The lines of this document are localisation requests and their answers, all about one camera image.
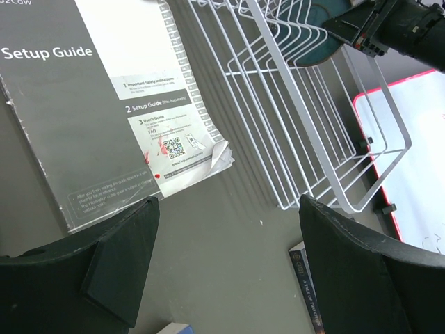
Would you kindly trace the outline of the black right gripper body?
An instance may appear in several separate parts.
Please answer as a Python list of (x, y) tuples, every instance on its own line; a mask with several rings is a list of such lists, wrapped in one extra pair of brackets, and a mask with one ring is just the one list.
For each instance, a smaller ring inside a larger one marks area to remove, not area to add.
[(444, 71), (444, 9), (419, 1), (397, 1), (378, 30), (384, 46)]

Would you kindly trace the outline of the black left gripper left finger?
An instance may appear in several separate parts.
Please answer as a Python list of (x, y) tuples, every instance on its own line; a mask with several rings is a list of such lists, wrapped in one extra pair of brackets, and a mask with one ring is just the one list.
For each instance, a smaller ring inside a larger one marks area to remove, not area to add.
[(1, 258), (2, 333), (127, 333), (136, 325), (156, 234), (148, 197), (53, 243)]

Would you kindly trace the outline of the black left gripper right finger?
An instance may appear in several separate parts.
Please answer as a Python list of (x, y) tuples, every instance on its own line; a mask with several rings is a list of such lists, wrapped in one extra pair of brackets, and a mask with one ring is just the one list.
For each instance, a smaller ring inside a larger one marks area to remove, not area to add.
[(300, 228), (326, 333), (443, 333), (444, 256), (303, 195)]

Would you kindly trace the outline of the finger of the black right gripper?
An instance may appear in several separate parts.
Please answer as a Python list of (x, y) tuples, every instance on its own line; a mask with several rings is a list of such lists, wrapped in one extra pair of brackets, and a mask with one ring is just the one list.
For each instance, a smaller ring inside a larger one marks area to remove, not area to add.
[(387, 5), (356, 5), (324, 21), (322, 27), (332, 37), (367, 56), (383, 56), (389, 48), (380, 41), (378, 31), (388, 15)]

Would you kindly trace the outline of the black plate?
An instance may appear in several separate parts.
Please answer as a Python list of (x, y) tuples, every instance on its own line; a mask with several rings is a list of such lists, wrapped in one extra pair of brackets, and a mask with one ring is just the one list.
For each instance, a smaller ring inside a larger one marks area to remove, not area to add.
[(276, 42), (291, 67), (311, 67), (333, 56), (341, 43), (322, 24), (352, 7), (350, 1), (282, 1)]

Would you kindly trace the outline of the Tale of Two Cities book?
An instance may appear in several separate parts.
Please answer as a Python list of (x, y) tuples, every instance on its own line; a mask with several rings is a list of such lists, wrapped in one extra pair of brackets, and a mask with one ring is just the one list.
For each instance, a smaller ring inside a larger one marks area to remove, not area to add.
[(304, 242), (301, 241), (299, 244), (291, 248), (289, 250), (289, 256), (291, 258), (293, 269), (295, 271), (312, 326), (314, 327), (314, 332), (325, 333)]

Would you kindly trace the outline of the Jane Eyre book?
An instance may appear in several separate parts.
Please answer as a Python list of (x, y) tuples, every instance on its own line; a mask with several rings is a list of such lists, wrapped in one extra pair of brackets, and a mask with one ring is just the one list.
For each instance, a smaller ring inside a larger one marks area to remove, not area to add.
[(162, 328), (157, 334), (194, 334), (193, 327), (183, 323), (169, 323)]

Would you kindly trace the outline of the pink framed whiteboard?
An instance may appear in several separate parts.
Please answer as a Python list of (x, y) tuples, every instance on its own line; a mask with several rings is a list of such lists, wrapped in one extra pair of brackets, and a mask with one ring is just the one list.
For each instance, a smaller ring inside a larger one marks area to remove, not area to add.
[[(389, 84), (412, 145), (382, 185), (396, 235), (406, 244), (444, 253), (444, 74), (428, 70)], [(378, 176), (405, 147), (382, 89), (353, 105)]]

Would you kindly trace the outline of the Canon setup guide booklet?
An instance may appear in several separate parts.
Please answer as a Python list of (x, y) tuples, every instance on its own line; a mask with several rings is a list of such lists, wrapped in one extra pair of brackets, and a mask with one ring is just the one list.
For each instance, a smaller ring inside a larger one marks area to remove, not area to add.
[(234, 161), (166, 1), (2, 1), (1, 90), (72, 233)]

